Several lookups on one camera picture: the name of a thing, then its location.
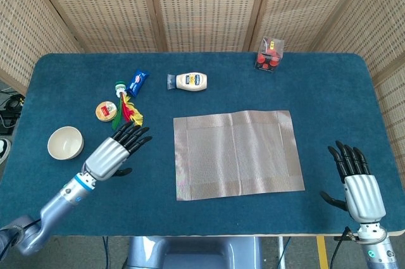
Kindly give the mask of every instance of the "blue packet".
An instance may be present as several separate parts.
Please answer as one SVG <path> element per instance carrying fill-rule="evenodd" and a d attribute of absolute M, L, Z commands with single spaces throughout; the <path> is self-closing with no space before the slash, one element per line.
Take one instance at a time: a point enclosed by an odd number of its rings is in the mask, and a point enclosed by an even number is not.
<path fill-rule="evenodd" d="M 148 72 L 142 72 L 140 70 L 137 70 L 135 72 L 135 75 L 132 77 L 131 81 L 127 85 L 127 91 L 133 95 L 133 97 L 136 97 L 138 95 L 140 87 L 142 87 L 142 84 L 144 84 L 146 78 L 149 76 Z"/>

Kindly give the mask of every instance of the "white bowl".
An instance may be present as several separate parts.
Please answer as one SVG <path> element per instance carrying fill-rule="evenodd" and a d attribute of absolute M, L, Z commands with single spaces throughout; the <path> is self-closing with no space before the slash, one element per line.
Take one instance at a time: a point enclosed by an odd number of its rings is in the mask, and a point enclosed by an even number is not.
<path fill-rule="evenodd" d="M 56 160 L 70 160 L 82 152 L 82 134 L 73 127 L 57 129 L 48 140 L 48 152 Z"/>

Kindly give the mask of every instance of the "robotic hand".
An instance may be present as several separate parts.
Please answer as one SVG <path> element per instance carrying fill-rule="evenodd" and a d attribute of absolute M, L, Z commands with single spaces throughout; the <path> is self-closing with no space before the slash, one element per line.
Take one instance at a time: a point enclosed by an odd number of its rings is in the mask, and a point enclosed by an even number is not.
<path fill-rule="evenodd" d="M 149 128 L 132 126 L 128 122 L 108 137 L 83 164 L 76 174 L 40 211 L 40 220 L 25 215 L 0 230 L 0 261 L 11 246 L 23 255 L 31 255 L 44 247 L 53 228 L 96 186 L 96 181 L 114 176 L 125 176 L 132 169 L 119 170 L 122 163 L 143 144 L 152 139 L 140 140 Z"/>
<path fill-rule="evenodd" d="M 384 203 L 377 180 L 371 175 L 365 156 L 355 148 L 337 141 L 340 154 L 333 147 L 328 150 L 335 159 L 346 201 L 339 201 L 321 191 L 321 197 L 332 206 L 348 211 L 358 223 L 358 238 L 346 227 L 348 236 L 363 247 L 368 268 L 399 268 L 387 231 L 380 226 L 385 216 Z"/>

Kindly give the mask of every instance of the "mayonnaise bottle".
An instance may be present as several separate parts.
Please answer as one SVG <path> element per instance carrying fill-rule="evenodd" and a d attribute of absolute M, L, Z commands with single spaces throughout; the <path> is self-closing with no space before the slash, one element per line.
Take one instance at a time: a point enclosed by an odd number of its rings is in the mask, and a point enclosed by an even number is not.
<path fill-rule="evenodd" d="M 187 91 L 201 91 L 207 88 L 207 75 L 203 73 L 185 73 L 167 75 L 167 89 L 183 89 Z"/>

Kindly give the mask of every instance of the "blue tablecloth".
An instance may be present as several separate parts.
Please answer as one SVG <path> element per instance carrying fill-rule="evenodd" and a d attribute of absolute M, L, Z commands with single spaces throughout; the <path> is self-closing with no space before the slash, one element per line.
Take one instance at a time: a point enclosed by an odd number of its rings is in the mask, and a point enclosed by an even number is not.
<path fill-rule="evenodd" d="M 98 182 L 55 230 L 59 235 L 332 234 L 358 225 L 322 200 L 344 198 L 335 140 L 359 147 L 380 184 L 389 231 L 405 229 L 404 193 L 364 61 L 353 54 L 285 53 L 275 73 L 253 68 L 254 53 L 48 54 L 37 63 L 0 185 L 0 225 L 40 208 L 80 171 L 109 135 L 96 106 L 117 101 L 115 82 L 150 72 L 136 107 L 154 139 L 123 166 L 126 177 Z M 167 73 L 208 75 L 202 92 L 166 90 Z M 305 191 L 176 201 L 173 118 L 246 109 L 291 113 Z M 65 125 L 85 146 L 54 160 L 47 140 Z"/>

